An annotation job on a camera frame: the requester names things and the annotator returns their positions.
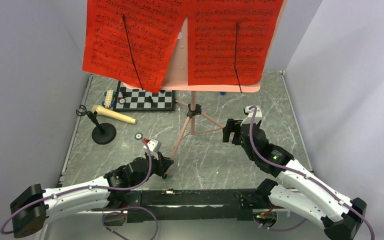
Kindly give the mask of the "black microphone stand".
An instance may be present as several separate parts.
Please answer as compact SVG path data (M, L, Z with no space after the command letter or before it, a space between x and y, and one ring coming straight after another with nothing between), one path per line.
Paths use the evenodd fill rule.
M78 109L75 111L79 117L87 116L92 123L95 125L91 132L92 140L98 145L106 145L112 142L116 135L117 130L111 123L99 123L97 116L98 112L95 110L88 110L85 105L80 104Z

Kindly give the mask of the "gold microphone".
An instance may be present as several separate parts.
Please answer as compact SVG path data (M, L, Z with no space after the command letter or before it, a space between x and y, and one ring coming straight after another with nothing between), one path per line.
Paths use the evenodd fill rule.
M128 124L135 125L137 123L137 120L135 118L121 114L121 113L118 113L118 112L115 112L113 110L109 110L109 109L107 109L101 105L94 105L91 108L91 111L96 112L100 116L105 116L105 117L108 117L108 118L111 118L114 120L118 120L118 121L122 121L122 122L125 122Z

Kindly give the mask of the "red sheet music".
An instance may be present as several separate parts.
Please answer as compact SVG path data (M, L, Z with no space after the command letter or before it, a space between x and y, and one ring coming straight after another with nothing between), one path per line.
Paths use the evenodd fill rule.
M186 0L87 1L83 71L157 93L187 4Z
M187 1L188 84L260 81L282 0Z

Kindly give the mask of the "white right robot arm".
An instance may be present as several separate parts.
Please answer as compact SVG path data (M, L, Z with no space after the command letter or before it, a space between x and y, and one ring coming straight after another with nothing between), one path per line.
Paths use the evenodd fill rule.
M292 154L269 143L258 124L245 124L229 118L222 141L240 145L248 158L266 178L251 195L262 208L282 207L319 226L330 240L352 240L367 223L367 204L359 197L351 199L320 181Z

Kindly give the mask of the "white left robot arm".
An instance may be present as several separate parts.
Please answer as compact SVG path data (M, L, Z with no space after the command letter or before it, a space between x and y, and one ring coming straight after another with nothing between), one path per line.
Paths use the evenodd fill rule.
M152 175L165 179L173 164L172 159L158 151L84 183L46 189L33 184L9 205L9 233L16 239L24 238L67 215L94 209L117 210L123 206L125 194L146 183Z

